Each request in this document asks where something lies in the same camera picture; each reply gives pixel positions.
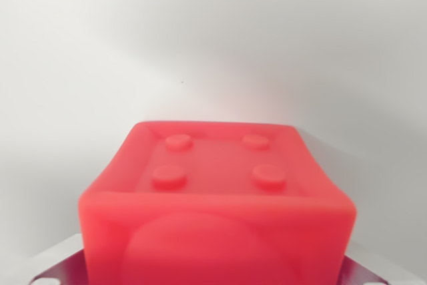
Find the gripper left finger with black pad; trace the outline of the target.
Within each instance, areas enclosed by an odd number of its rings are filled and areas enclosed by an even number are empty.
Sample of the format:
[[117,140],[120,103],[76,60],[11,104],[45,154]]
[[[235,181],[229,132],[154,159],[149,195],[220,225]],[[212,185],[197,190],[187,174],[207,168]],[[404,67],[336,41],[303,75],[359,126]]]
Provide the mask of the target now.
[[81,234],[31,258],[19,271],[20,284],[87,284]]

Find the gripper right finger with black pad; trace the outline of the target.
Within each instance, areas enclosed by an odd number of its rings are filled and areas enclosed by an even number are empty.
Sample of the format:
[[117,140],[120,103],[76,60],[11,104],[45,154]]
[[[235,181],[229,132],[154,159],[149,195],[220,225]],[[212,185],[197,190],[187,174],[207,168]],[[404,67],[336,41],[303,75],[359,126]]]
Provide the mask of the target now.
[[351,241],[338,276],[338,284],[410,284],[410,273]]

